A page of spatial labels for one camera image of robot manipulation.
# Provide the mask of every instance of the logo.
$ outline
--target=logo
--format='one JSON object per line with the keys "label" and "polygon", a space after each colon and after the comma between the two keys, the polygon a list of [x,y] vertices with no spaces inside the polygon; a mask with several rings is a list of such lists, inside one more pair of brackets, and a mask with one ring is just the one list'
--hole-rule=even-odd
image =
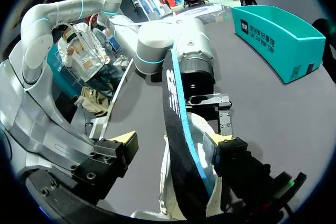
{"label": "logo", "polygon": [[176,90],[174,72],[172,70],[167,69],[166,75],[167,75],[168,90],[171,93],[171,96],[169,97],[169,106],[173,111],[175,111],[178,118],[181,119],[180,107],[177,101],[177,90]]}
{"label": "logo", "polygon": [[240,20],[240,24],[242,26],[241,30],[248,35],[248,23],[246,21],[244,21],[244,20],[241,19]]}

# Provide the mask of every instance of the robotic arm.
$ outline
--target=robotic arm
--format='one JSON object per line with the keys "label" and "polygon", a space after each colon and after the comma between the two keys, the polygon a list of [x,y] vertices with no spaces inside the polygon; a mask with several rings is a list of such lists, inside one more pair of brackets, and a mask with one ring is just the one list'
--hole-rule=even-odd
{"label": "robotic arm", "polygon": [[53,44],[51,28],[59,22],[71,22],[101,13],[106,21],[117,13],[121,0],[66,0],[39,4],[31,8],[21,24],[23,50],[23,77],[27,84],[34,84],[41,75],[43,61]]}

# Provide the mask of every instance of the table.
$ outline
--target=table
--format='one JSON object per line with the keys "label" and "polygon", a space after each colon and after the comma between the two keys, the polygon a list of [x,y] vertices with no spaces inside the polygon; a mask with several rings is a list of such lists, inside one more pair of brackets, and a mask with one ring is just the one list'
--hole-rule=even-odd
{"label": "table", "polygon": [[[296,210],[326,171],[336,146],[336,87],[323,66],[284,85],[263,58],[234,30],[229,7],[200,16],[214,49],[215,91],[233,102],[235,136],[271,176],[299,171],[307,180],[289,205]],[[165,143],[160,82],[138,75],[132,66],[113,107],[106,138],[136,130],[139,151],[123,179],[106,197],[109,210],[131,215],[159,212],[160,169]]]}

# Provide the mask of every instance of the teal cardboard box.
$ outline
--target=teal cardboard box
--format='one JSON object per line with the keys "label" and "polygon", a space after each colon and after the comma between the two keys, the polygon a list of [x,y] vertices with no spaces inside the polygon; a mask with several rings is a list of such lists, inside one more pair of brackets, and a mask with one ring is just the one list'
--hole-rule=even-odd
{"label": "teal cardboard box", "polygon": [[326,38],[303,19],[274,6],[232,8],[236,34],[273,67],[284,83],[318,69]]}

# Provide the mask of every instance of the qr code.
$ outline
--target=qr code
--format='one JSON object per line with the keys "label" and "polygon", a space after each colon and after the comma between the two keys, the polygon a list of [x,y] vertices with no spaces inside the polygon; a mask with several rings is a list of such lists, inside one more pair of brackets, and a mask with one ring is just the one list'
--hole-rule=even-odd
{"label": "qr code", "polygon": [[292,76],[290,77],[291,80],[295,79],[298,76],[300,68],[301,68],[301,65],[294,67]]}

